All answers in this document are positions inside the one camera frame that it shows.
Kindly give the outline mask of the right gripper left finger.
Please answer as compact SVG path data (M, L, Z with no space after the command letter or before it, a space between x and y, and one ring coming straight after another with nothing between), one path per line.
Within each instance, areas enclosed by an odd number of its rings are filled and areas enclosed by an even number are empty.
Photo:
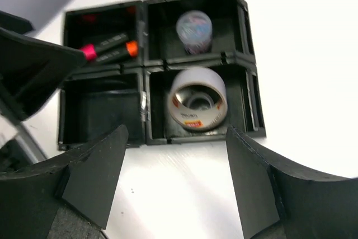
M1 237L100 238L127 140L121 125L46 161L1 173Z

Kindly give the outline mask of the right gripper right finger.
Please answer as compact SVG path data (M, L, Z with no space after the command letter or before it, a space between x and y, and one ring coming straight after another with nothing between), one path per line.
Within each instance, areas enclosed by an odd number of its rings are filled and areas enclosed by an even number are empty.
M303 166L234 127L226 145L245 238L357 237L357 179Z

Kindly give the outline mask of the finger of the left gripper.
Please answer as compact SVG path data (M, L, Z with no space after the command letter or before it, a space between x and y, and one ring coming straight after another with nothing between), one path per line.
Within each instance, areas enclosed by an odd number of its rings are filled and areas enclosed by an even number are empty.
M27 36L27 19L1 12L1 112L10 121L36 114L87 62L82 51Z

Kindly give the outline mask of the pink cap highlighter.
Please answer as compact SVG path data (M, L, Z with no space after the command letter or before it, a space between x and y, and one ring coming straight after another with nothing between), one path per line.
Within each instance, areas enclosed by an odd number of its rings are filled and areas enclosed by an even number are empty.
M129 41L129 35L125 32L122 32L108 39L100 41L99 43L87 44L81 47L80 51L85 55L88 61L92 61L101 54L109 51L110 49L117 48L127 41Z

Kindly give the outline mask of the orange cap highlighter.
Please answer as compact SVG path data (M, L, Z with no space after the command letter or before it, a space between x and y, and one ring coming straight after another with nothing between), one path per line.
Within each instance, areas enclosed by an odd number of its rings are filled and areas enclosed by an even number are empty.
M120 63L129 58L135 58L137 55L138 43L137 41L132 40L125 43L125 45L120 45L118 48L100 55L94 60L94 63L99 65Z

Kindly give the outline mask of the large clear tape roll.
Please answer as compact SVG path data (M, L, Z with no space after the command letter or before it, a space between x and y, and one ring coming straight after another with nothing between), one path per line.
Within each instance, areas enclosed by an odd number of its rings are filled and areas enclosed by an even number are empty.
M187 130L213 129L228 112L224 81L210 68L184 69L173 80L167 108L172 119Z

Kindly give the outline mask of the black four-compartment organizer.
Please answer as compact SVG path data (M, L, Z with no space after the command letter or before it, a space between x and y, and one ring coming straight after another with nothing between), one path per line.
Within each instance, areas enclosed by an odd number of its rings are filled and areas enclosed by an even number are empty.
M182 14L199 10L213 24L206 53L189 55L176 32ZM248 4L245 0L137 0L66 12L63 44L95 45L121 33L137 41L135 57L85 67L60 90L58 147L69 150L126 125L130 147L222 140L232 125L266 135ZM224 121L208 132L185 130L166 107L175 75L201 65L223 79Z

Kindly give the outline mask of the clear round jar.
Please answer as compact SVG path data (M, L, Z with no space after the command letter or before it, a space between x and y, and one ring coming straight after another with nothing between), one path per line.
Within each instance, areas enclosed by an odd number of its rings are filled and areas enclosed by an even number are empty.
M180 16L176 32L188 54L196 55L210 50L213 40L213 24L202 11L190 10Z

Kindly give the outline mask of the small clear tape roll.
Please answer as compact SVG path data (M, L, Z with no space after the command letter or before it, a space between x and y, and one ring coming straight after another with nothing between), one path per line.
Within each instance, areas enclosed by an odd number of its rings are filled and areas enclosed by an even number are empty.
M196 93L187 100L187 107L193 110L207 110L211 108L213 101L205 93Z

